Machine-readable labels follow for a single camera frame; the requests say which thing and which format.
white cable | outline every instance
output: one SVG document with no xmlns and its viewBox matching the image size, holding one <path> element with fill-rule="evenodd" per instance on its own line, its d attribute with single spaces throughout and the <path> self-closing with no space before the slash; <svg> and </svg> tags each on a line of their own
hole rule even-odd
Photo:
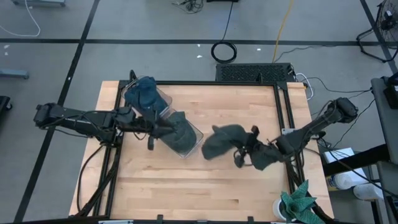
<svg viewBox="0 0 398 224">
<path fill-rule="evenodd" d="M 39 31 L 37 32 L 36 35 L 15 34 L 15 33 L 13 33 L 13 32 L 9 32 L 8 30 L 6 30 L 6 29 L 5 29 L 4 27 L 2 27 L 2 26 L 0 26 L 0 28 L 1 28 L 2 30 L 6 31 L 7 33 L 11 34 L 11 35 L 16 35 L 16 36 L 18 36 L 18 37 L 38 37 L 39 34 L 40 34 L 40 32 L 41 32 L 42 30 L 40 29 L 40 26 L 37 24 L 36 20 L 33 18 L 32 14 L 30 13 L 29 7 L 27 6 L 27 0 L 25 0 L 25 6 L 26 6 L 26 9 L 27 9 L 27 12 L 28 12 L 29 15 L 30 15 L 30 18 L 32 18 L 33 22 L 36 24 L 36 26 L 37 26 L 37 28 L 38 28 L 38 30 L 39 30 Z"/>
<path fill-rule="evenodd" d="M 313 90 L 312 90 L 312 87 L 311 87 L 311 84 L 310 84 L 309 80 L 308 80 L 307 77 L 306 77 L 304 74 L 302 74 L 302 73 L 296 73 L 296 76 L 297 76 L 297 75 L 303 76 L 304 79 L 305 79 L 305 81 L 307 82 L 308 87 L 309 87 L 309 89 L 311 90 L 311 96 L 310 96 L 309 98 L 307 98 L 307 100 L 311 100 L 312 97 L 313 97 Z"/>
</svg>

green plant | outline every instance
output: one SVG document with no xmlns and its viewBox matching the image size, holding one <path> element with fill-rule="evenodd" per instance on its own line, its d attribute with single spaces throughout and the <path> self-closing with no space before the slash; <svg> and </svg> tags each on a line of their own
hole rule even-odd
<svg viewBox="0 0 398 224">
<path fill-rule="evenodd" d="M 315 206 L 314 201 L 317 198 L 306 197 L 307 191 L 308 180 L 302 183 L 292 195 L 282 192 L 280 212 L 286 218 L 287 223 L 291 223 L 294 218 L 307 224 L 325 223 L 312 213 L 311 208 Z"/>
</svg>

concrete floor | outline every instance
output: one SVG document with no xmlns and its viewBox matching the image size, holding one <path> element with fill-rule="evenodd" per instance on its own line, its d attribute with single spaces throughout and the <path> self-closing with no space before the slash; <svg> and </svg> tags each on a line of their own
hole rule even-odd
<svg viewBox="0 0 398 224">
<path fill-rule="evenodd" d="M 79 39 L 94 0 L 67 0 L 65 8 L 36 6 L 31 9 L 42 33 L 40 39 Z M 188 15 L 171 5 L 173 0 L 101 0 L 89 39 L 220 39 L 230 3 L 205 3 L 202 12 Z M 367 0 L 373 15 L 379 1 Z M 233 7 L 226 39 L 275 40 L 289 0 L 240 0 Z M 36 29 L 26 8 L 0 1 L 0 25 L 19 34 Z M 281 40 L 353 41 L 370 28 L 359 0 L 301 0 L 295 2 Z M 77 44 L 3 43 L 15 38 L 0 30 L 0 67 L 28 70 L 30 79 L 0 79 L 0 95 L 14 103 L 2 121 L 0 134 L 0 223 L 12 222 L 35 164 L 45 131 L 32 119 L 37 104 L 56 102 L 67 77 Z M 377 41 L 371 34 L 367 41 Z M 295 45 L 280 45 L 279 54 Z M 95 108 L 103 80 L 127 79 L 130 69 L 158 80 L 214 80 L 216 62 L 211 45 L 201 44 L 85 44 L 65 106 L 80 110 Z M 271 62 L 273 45 L 237 45 L 235 63 Z M 383 56 L 381 47 L 366 47 Z M 228 49 L 217 50 L 220 57 Z M 357 46 L 319 47 L 285 54 L 279 62 L 290 62 L 296 72 L 321 78 L 333 90 L 367 90 L 374 77 L 392 75 L 387 63 L 363 55 Z M 308 103 L 312 113 L 328 100 L 350 94 L 326 91 L 311 80 L 315 96 Z M 353 98 L 363 110 L 371 93 Z M 347 124 L 328 128 L 326 140 L 337 142 Z M 365 112 L 339 147 L 364 151 L 384 143 L 375 105 Z M 86 141 L 55 133 L 34 189 L 24 220 L 67 217 L 76 186 Z M 369 202 L 356 200 L 351 192 L 331 194 L 335 217 L 344 222 L 373 223 Z"/>
</svg>

wooden table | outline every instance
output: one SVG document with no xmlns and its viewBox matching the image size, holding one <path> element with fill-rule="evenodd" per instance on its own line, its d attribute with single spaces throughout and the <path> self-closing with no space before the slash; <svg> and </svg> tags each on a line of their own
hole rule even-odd
<svg viewBox="0 0 398 224">
<path fill-rule="evenodd" d="M 275 98 L 268 86 L 203 86 L 159 85 L 173 98 L 172 107 L 185 111 L 188 120 L 205 138 L 213 133 L 211 125 L 240 124 L 247 131 L 252 125 L 260 129 L 259 139 L 274 139 L 280 135 Z M 302 83 L 288 83 L 290 104 L 297 128 L 311 122 Z M 112 110 L 118 82 L 103 82 L 97 110 Z M 281 99 L 283 111 L 284 100 Z M 147 141 L 138 141 L 133 133 L 124 136 L 111 218 L 165 220 L 224 220 L 276 221 L 272 203 L 281 191 L 289 192 L 283 163 L 275 163 L 264 171 L 253 167 L 238 169 L 233 151 L 212 161 L 203 158 L 198 148 L 182 159 L 162 142 L 155 142 L 154 151 L 147 150 Z M 318 150 L 315 142 L 310 149 Z M 98 148 L 98 141 L 87 142 L 85 161 Z M 104 151 L 87 165 L 82 177 L 81 205 L 98 186 Z M 321 160 L 304 151 L 305 177 L 309 191 L 329 216 L 333 216 Z M 103 194 L 104 212 L 108 191 Z M 70 209 L 75 214 L 76 193 Z"/>
</svg>

yellow cable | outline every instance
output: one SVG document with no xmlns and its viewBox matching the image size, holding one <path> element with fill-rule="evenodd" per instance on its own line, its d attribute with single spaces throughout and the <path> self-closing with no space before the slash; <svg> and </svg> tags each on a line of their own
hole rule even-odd
<svg viewBox="0 0 398 224">
<path fill-rule="evenodd" d="M 275 49 L 274 49 L 274 56 L 272 57 L 272 63 L 275 62 L 276 52 L 278 51 L 279 38 L 280 38 L 280 35 L 281 35 L 281 33 L 282 33 L 282 30 L 284 29 L 287 16 L 289 15 L 290 10 L 292 9 L 293 2 L 294 2 L 294 0 L 290 0 L 289 9 L 287 10 L 286 15 L 285 15 L 285 17 L 284 17 L 284 20 L 282 21 L 282 25 L 280 25 L 280 29 L 279 29 L 279 33 L 278 33 L 278 38 L 276 38 L 276 44 L 275 44 Z"/>
</svg>

